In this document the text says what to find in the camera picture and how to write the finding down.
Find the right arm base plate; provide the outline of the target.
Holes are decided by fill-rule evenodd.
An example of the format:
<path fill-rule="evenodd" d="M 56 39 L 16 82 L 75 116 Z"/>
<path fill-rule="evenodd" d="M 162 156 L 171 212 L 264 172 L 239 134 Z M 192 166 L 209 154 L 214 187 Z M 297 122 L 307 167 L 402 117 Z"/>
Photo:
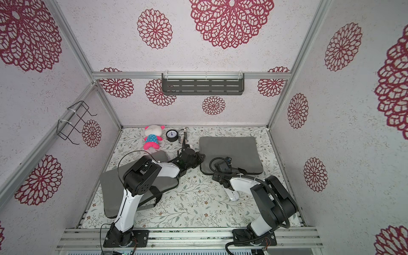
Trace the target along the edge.
<path fill-rule="evenodd" d="M 268 231 L 261 236 L 256 236 L 248 229 L 233 229 L 233 244 L 235 246 L 261 246 L 269 247 L 276 246 L 277 240 L 275 233 Z"/>

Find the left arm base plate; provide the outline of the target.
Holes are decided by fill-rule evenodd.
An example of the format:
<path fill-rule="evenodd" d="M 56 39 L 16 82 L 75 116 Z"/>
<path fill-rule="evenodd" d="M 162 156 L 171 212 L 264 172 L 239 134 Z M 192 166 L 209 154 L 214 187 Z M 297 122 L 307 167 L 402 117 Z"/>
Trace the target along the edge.
<path fill-rule="evenodd" d="M 133 229 L 131 235 L 130 247 L 145 248 L 149 240 L 149 230 Z"/>

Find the grey laptop bag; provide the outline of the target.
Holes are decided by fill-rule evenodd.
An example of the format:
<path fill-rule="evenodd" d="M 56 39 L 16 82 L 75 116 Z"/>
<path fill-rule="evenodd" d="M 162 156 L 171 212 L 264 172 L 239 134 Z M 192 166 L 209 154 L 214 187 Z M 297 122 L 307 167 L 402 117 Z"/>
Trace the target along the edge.
<path fill-rule="evenodd" d="M 119 163 L 116 170 L 103 173 L 100 182 L 105 216 L 116 218 L 123 211 L 125 198 L 135 196 L 140 198 L 140 209 L 155 207 L 164 193 L 177 188 L 180 169 L 167 159 L 165 152 L 158 151 L 124 165 Z"/>
<path fill-rule="evenodd" d="M 200 165 L 204 175 L 212 175 L 210 161 L 216 157 L 230 157 L 232 166 L 245 170 L 250 175 L 264 172 L 254 137 L 201 137 L 199 151 L 205 155 Z"/>

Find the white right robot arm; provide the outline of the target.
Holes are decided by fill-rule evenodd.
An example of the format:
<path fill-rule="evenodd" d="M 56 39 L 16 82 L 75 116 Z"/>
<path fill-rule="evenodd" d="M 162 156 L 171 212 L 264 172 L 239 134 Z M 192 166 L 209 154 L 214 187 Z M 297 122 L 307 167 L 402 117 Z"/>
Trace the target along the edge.
<path fill-rule="evenodd" d="M 240 193 L 252 196 L 260 216 L 247 228 L 233 230 L 233 245 L 261 245 L 270 243 L 274 231 L 291 227 L 290 217 L 298 212 L 298 206 L 276 176 L 262 180 L 249 176 L 243 169 L 233 172 L 229 157 L 213 158 L 209 163 L 212 179 L 223 186 L 231 201 L 237 201 Z"/>

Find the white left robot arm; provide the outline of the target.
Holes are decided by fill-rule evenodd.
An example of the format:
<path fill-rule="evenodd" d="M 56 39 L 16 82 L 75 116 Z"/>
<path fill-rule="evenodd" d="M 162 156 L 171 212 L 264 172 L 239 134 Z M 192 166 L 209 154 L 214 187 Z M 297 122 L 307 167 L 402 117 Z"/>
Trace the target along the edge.
<path fill-rule="evenodd" d="M 191 148 L 182 149 L 174 159 L 161 150 L 144 152 L 138 160 L 103 173 L 100 182 L 104 212 L 114 222 L 101 239 L 102 247 L 146 247 L 149 231 L 135 228 L 136 212 L 155 207 L 162 195 L 175 189 L 180 177 L 203 163 L 205 157 Z"/>

